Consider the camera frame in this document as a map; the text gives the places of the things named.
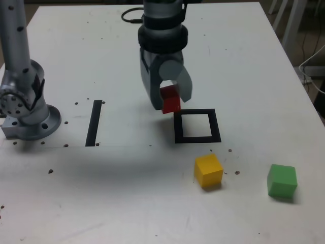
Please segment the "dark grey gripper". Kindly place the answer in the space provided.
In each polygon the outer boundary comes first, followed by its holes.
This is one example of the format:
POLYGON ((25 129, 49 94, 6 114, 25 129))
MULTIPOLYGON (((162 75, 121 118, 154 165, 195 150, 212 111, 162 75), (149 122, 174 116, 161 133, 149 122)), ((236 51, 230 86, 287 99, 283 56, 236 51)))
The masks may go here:
POLYGON ((157 54, 140 48, 141 78, 155 110, 163 108, 160 84, 165 80, 170 80, 173 83, 183 102, 191 99, 192 80, 183 64, 184 58, 181 51, 157 54))

